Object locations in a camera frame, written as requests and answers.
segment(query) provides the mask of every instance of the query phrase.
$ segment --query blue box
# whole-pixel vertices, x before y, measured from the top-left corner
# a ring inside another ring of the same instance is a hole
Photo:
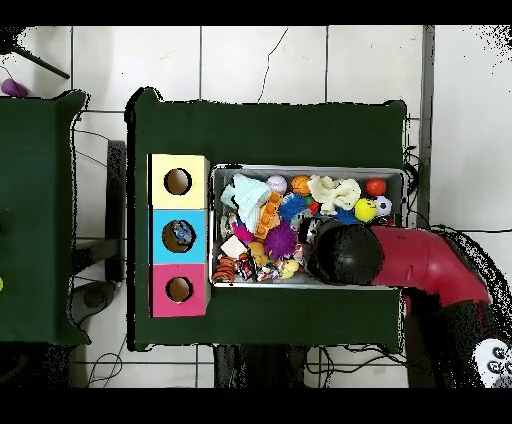
[[[206,264],[207,209],[153,210],[153,264]],[[193,229],[195,240],[190,250],[174,253],[162,241],[162,231],[171,221],[184,220]]]

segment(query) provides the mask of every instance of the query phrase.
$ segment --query pink box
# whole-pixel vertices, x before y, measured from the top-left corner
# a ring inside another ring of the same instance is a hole
[[[183,302],[175,302],[168,295],[168,283],[183,277],[192,288]],[[206,264],[153,265],[153,318],[202,316],[209,300]]]

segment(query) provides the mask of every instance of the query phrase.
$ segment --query green table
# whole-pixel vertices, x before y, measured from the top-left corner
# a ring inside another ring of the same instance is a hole
[[[68,317],[72,122],[84,92],[0,98],[0,342],[87,343]]]
[[[403,167],[402,101],[385,105],[230,105],[163,102],[151,88],[130,99],[128,332],[148,344],[399,345],[399,291],[212,288],[203,317],[148,316],[148,153],[197,154],[217,163]]]

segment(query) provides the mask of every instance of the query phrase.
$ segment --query yellow box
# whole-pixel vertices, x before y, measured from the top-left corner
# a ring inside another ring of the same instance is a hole
[[[208,170],[204,156],[148,155],[148,199],[155,209],[206,209]]]

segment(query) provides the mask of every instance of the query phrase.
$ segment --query gray bin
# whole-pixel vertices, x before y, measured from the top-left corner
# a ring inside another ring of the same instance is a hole
[[[355,179],[361,190],[364,191],[364,183],[370,178],[382,178],[386,181],[386,197],[393,203],[393,214],[401,214],[402,222],[397,223],[405,226],[407,213],[407,174],[400,169],[390,168],[331,168],[331,167],[296,167],[296,166],[274,166],[274,165],[216,165],[210,171],[210,199],[209,210],[209,279],[213,283],[212,275],[217,266],[217,256],[222,253],[220,245],[220,219],[227,214],[231,208],[221,202],[220,196],[226,185],[232,182],[233,175],[243,174],[250,178],[266,181],[272,175],[282,175],[291,183],[297,175],[319,175],[329,176],[333,179]],[[267,287],[267,288],[290,288],[290,289],[323,289],[323,290],[391,290],[388,287],[362,287],[362,286],[331,286],[321,283],[307,274],[296,273],[292,278],[286,280],[265,280],[261,282],[244,281],[238,275],[234,283],[213,283],[216,287]]]

